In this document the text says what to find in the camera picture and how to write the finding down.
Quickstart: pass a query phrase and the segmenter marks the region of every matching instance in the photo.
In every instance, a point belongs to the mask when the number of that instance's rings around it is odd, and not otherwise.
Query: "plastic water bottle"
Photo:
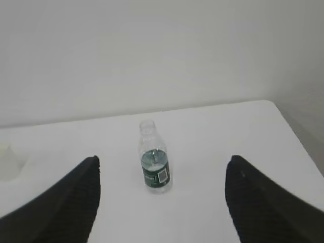
[[[170,190],[172,180],[167,147],[152,120],[140,123],[139,156],[147,189],[154,194]]]

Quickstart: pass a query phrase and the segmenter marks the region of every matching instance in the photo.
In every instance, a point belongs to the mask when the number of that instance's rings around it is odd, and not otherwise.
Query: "green bottle label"
[[[169,162],[157,171],[143,169],[145,184],[149,187],[159,188],[168,184],[170,181]]]

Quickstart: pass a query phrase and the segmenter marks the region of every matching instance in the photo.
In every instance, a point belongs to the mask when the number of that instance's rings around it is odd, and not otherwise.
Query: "water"
[[[141,159],[146,187],[154,194],[170,190],[172,180],[167,154],[159,149],[145,152]]]

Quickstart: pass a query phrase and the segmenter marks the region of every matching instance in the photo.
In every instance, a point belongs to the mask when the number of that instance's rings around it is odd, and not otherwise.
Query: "white table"
[[[145,118],[155,121],[173,167],[163,195],[144,187],[137,143]],[[102,196],[89,243],[239,242],[224,197],[233,154],[324,210],[322,175],[269,101],[4,129],[1,141],[29,160],[18,179],[0,183],[0,216],[99,156]]]

